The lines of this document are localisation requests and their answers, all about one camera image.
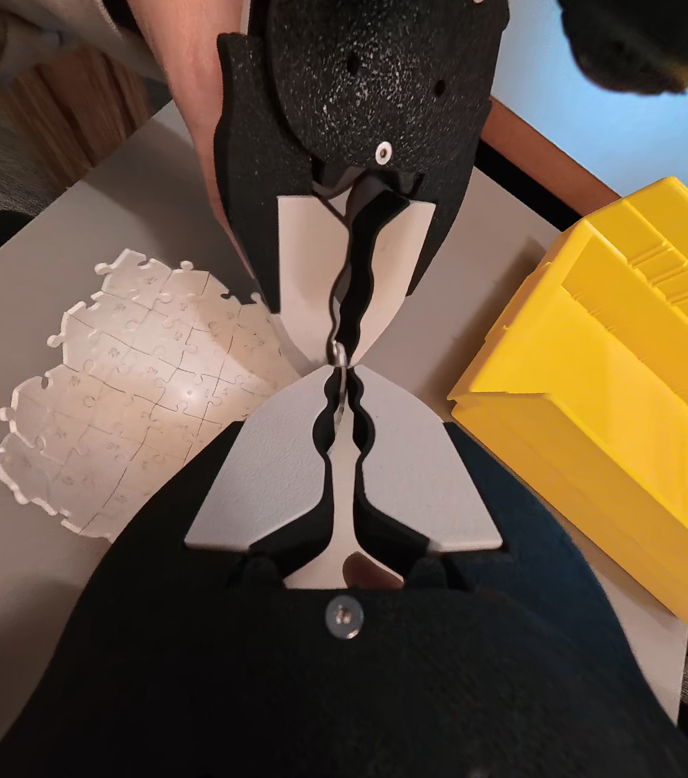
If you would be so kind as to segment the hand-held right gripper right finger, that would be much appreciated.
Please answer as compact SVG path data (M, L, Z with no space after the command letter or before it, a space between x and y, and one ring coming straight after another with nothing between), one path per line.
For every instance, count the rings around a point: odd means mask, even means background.
M359 455L352 519L363 551L400 577L419 559L494 551L504 540L446 425L371 369L349 369Z

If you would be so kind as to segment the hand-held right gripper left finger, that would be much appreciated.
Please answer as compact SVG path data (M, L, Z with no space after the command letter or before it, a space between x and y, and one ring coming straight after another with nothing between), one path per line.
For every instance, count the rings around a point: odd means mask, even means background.
M185 537L187 547L265 556L297 572L334 528L336 369L323 366L263 403L237 433Z

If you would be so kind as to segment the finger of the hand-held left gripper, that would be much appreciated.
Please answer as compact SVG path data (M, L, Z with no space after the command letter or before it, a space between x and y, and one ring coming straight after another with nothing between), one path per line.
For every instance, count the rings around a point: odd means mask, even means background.
M335 341L349 365L373 346L409 294L427 233L433 203L412 201L393 190L365 190L350 197L349 249Z
M278 197L278 215L280 343L293 365L325 365L349 230L313 196Z

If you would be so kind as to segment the curved single puzzle piece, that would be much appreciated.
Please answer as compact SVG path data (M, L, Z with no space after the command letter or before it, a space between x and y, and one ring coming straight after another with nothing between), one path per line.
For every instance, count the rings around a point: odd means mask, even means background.
M349 373L349 356L347 355L344 345L339 343L339 341L336 339L332 339L330 343L330 357L331 363L339 374L338 407L334 413L334 435L337 436L343 414L345 413L347 381Z

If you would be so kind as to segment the partly built puzzle ball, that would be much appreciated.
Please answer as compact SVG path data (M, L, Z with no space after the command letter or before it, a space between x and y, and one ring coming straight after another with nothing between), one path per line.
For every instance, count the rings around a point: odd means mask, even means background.
M114 541L231 424L299 378L254 294L133 250L47 345L62 363L0 410L0 481L83 537Z

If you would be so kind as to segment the person's left forearm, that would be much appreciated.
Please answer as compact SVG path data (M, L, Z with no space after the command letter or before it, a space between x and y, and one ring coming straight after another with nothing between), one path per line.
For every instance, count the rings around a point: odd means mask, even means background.
M217 43L221 34L241 32L246 2L129 1L128 5L190 134L214 216L247 267L225 216L214 164L214 135L223 106Z

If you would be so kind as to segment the person's right hand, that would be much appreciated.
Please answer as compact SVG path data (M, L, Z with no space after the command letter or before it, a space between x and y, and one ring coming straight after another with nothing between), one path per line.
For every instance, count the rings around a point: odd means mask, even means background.
M402 590L405 582L361 552L349 555L342 565L342 576L349 589Z

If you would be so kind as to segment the yellow plastic bin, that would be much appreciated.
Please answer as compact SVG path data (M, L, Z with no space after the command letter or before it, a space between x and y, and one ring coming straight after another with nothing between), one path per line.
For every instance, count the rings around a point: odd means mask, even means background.
M449 395L453 416L688 625L688 187L561 233Z

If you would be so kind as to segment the person's grey sweatshirt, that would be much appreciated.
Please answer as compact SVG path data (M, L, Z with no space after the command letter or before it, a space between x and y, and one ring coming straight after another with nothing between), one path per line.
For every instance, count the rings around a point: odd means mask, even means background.
M127 2L0 1L0 85L78 44L165 79Z

